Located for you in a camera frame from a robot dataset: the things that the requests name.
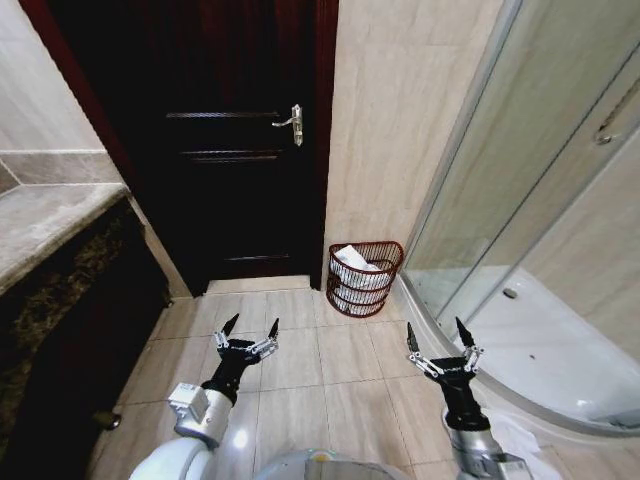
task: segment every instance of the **red wire basket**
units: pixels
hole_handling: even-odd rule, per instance
[[[336,252],[351,245],[379,271],[360,270],[342,262]],[[402,265],[404,251],[397,242],[341,243],[329,247],[327,300],[344,315],[365,318],[375,315],[387,300],[391,284]]]

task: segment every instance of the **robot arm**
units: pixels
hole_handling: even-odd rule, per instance
[[[462,356],[427,360],[420,354],[411,324],[407,324],[409,361],[430,380],[440,385],[447,404],[446,422],[451,429],[451,446],[461,470],[461,478],[530,480],[533,477],[520,457],[504,453],[491,435],[489,419],[482,414],[469,386],[478,371],[483,350],[476,347],[471,333],[456,318]]]
[[[224,437],[242,374],[278,349],[278,319],[268,337],[260,342],[229,339],[238,316],[229,320],[221,332],[214,333],[222,361],[211,379],[201,386],[179,383],[169,396],[169,406],[177,417],[174,430],[183,438],[156,448],[136,467],[131,479],[211,478],[212,452]]]

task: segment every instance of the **dark wooden door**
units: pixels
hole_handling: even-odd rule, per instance
[[[310,213],[315,3],[48,2],[194,293],[209,279],[309,273],[323,221]],[[295,104],[301,147],[291,126],[272,126]]]

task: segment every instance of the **door frame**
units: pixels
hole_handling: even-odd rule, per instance
[[[116,134],[111,120],[108,118],[80,64],[67,44],[49,9],[47,0],[19,0],[19,3],[105,146],[122,178],[142,206],[143,211],[156,231],[158,231],[162,240],[162,229],[158,228],[159,224],[162,223],[158,221],[162,212],[154,207],[156,202],[153,195],[149,188],[145,186],[144,178],[142,178],[131,161],[129,153]],[[311,225],[309,274],[311,287],[320,290],[322,284],[339,0],[315,0],[313,5],[315,31],[313,46],[313,77],[315,80],[313,101],[315,104],[315,118],[309,122],[312,124],[314,132],[314,151],[311,155],[313,163],[313,198],[309,205],[309,215],[310,218],[318,219],[319,221],[312,222]],[[192,295],[199,296],[203,294],[206,291],[208,279],[201,272],[196,271],[196,267],[192,266],[192,264],[181,262],[180,252],[177,252],[171,245],[165,244],[165,246]]]

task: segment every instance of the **marble countertop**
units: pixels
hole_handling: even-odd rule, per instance
[[[127,194],[122,184],[28,185],[0,197],[0,295]]]

